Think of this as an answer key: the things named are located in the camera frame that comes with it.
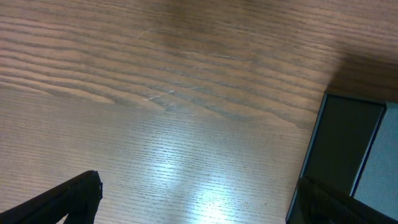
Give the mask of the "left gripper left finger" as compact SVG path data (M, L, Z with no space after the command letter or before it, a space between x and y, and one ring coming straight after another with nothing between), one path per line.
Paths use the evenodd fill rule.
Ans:
M88 170L14 208L1 213L2 224L93 224L103 183L99 173Z

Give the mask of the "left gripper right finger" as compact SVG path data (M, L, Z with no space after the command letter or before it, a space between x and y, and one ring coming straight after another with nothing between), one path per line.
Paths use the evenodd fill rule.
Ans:
M304 223L397 224L397 220L309 177L298 180L297 203Z

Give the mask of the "dark green box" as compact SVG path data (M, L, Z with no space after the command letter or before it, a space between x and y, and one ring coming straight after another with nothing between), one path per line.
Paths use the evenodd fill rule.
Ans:
M298 181L302 177L397 220L397 103L325 93ZM304 223L298 181L286 223Z

